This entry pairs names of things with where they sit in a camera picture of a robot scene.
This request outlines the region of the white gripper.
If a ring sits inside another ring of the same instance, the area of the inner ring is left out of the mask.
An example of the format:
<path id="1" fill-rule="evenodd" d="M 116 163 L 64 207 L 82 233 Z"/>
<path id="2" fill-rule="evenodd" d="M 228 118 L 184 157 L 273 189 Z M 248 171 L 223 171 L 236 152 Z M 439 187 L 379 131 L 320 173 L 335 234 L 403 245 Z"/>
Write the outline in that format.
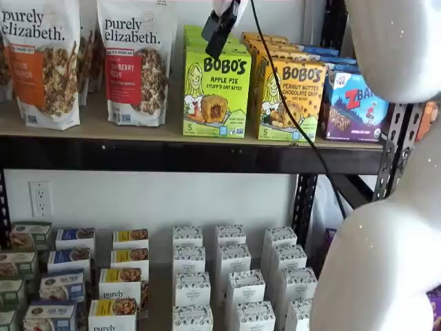
<path id="1" fill-rule="evenodd" d="M 242 17 L 247 7 L 248 0 L 213 0 L 213 10 L 205 23 L 202 38 L 206 40 L 205 52 L 218 59 L 225 44 L 227 43 L 230 32 L 232 31 L 237 17 Z"/>

